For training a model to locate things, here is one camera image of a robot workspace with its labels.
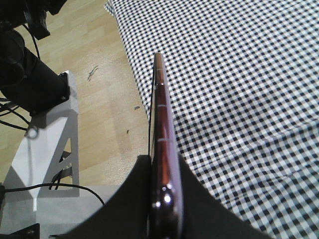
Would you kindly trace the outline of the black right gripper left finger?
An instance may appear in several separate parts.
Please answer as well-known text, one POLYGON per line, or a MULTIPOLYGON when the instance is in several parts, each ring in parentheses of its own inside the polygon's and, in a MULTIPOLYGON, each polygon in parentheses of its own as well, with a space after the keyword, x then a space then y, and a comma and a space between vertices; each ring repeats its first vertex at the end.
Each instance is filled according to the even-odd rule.
POLYGON ((140 155, 116 193, 60 239, 146 239, 150 201, 151 159, 140 155))

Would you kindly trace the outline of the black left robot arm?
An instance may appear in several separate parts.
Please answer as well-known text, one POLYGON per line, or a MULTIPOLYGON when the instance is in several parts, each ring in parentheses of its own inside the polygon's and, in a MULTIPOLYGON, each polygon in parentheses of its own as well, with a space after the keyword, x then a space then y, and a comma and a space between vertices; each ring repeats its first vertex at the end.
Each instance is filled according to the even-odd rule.
POLYGON ((32 37, 41 40, 50 35, 48 13, 59 13, 63 0, 2 0, 0 2, 0 91, 31 116, 69 99, 65 73, 53 72, 25 45, 16 27, 27 24, 32 37))

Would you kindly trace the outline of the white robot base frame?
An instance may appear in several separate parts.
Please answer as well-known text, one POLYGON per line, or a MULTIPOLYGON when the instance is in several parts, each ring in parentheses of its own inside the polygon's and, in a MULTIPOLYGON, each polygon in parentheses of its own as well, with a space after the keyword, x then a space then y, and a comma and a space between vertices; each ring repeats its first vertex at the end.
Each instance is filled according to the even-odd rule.
POLYGON ((31 119, 3 182, 0 232, 39 224, 42 239, 64 234, 101 208, 115 186, 79 189, 78 101, 75 76, 65 72, 69 99, 31 119))

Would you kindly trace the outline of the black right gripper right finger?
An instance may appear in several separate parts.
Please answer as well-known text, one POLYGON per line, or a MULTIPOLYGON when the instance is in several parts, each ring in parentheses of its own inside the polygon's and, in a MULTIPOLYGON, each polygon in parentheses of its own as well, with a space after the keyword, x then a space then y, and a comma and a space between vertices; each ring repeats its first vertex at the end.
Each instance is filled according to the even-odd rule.
POLYGON ((214 199, 179 156, 184 204, 183 239, 269 239, 214 199))

